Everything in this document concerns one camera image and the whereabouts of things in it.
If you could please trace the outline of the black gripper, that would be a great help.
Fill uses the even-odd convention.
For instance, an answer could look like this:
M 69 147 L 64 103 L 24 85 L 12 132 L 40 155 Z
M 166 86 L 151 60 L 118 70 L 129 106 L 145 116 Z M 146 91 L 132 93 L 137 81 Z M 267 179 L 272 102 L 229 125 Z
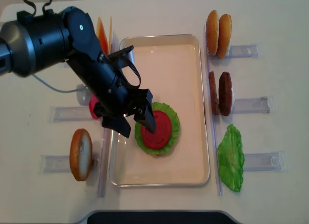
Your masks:
M 149 89 L 108 88 L 97 94 L 98 102 L 93 113 L 102 116 L 101 125 L 129 138 L 131 127 L 123 115 L 134 115 L 137 123 L 145 126 L 152 134 L 156 122 L 152 110 L 153 95 Z

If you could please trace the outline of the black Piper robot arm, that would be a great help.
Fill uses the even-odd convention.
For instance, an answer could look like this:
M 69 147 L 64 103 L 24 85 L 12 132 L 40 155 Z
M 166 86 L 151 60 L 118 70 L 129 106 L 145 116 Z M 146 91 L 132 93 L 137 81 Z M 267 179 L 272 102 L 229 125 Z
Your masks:
M 104 54 L 89 14 L 68 7 L 56 14 L 47 10 L 34 17 L 26 11 L 17 20 L 5 23 L 0 31 L 0 72 L 28 77 L 43 69 L 67 62 L 90 92 L 98 99 L 93 112 L 102 118 L 102 126 L 129 137 L 126 120 L 156 130 L 149 89 L 131 85 L 122 72 L 137 69 L 129 59 L 133 46 L 110 55 Z

